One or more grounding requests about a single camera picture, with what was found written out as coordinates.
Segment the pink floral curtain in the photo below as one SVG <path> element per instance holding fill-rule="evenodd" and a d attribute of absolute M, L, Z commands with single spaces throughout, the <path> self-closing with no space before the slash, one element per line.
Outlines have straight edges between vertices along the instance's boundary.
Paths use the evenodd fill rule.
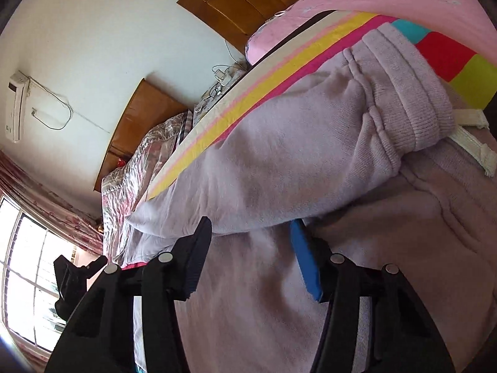
<path fill-rule="evenodd" d="M 104 253 L 97 220 L 33 179 L 4 152 L 1 152 L 1 193 L 63 238 L 93 254 Z"/>

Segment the lilac knit pants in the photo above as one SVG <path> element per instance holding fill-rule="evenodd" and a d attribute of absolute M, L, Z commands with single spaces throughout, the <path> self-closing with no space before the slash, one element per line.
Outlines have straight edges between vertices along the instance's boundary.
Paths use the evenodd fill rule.
<path fill-rule="evenodd" d="M 310 370 L 326 305 L 291 248 L 298 218 L 358 265 L 398 265 L 466 368 L 496 325 L 496 176 L 451 138 L 464 105 L 384 24 L 140 204 L 128 221 L 143 247 L 212 221 L 199 288 L 176 307 L 189 368 Z"/>

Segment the pink bed sheet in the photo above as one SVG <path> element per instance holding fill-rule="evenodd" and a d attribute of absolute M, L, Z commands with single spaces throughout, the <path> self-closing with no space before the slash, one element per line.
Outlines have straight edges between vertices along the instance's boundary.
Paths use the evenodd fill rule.
<path fill-rule="evenodd" d="M 407 19 L 447 35 L 496 63 L 496 29 L 478 0 L 298 0 L 250 37 L 245 47 L 248 62 L 256 63 L 291 32 L 329 10 Z"/>

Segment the rainbow striped blanket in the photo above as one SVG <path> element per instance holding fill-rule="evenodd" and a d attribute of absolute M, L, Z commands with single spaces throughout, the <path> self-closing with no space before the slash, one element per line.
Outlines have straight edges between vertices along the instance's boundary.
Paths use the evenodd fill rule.
<path fill-rule="evenodd" d="M 439 32 L 387 15 L 336 11 L 260 60 L 193 127 L 149 184 L 150 200 L 207 147 L 222 140 L 249 112 L 284 93 L 297 80 L 354 45 L 380 25 L 391 24 L 425 57 L 436 75 L 475 109 L 484 109 L 496 93 L 496 66 L 482 55 Z"/>

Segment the pink floral quilt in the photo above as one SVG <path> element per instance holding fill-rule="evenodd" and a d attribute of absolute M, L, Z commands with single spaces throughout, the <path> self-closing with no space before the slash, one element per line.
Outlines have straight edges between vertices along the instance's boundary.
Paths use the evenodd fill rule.
<path fill-rule="evenodd" d="M 126 165 L 102 181 L 103 253 L 111 262 L 123 265 L 131 227 L 125 219 L 135 209 L 152 179 L 193 126 L 191 110 L 174 115 L 142 138 Z"/>

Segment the window frame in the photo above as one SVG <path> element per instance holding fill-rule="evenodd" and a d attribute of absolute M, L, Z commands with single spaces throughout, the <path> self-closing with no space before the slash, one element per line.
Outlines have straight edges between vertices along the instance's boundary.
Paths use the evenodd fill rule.
<path fill-rule="evenodd" d="M 1 319 L 13 334 L 51 352 L 66 322 L 53 262 L 72 261 L 77 247 L 57 236 L 6 198 L 1 199 Z"/>

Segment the light wooden headboard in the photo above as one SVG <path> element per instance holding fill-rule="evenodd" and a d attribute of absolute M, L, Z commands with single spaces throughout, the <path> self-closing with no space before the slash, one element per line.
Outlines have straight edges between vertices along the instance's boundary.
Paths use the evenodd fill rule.
<path fill-rule="evenodd" d="M 112 133 L 93 190 L 101 192 L 103 178 L 118 168 L 120 162 L 131 159 L 150 129 L 186 110 L 184 104 L 143 78 Z"/>

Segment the floral nightstand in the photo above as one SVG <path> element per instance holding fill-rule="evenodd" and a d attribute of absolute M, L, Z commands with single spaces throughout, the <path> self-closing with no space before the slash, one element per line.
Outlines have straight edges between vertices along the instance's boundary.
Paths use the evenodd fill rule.
<path fill-rule="evenodd" d="M 193 109 L 193 126 L 217 104 L 217 102 L 233 87 L 247 72 L 247 66 L 242 63 L 232 65 L 217 65 L 212 69 L 215 83 L 207 89 Z"/>

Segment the white air conditioner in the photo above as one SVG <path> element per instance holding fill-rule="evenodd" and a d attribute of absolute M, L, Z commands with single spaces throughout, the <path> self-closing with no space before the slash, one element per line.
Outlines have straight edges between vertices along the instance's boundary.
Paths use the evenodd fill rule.
<path fill-rule="evenodd" d="M 21 71 L 13 74 L 7 85 L 5 110 L 5 135 L 8 140 L 18 143 L 22 136 L 25 104 L 30 79 Z"/>

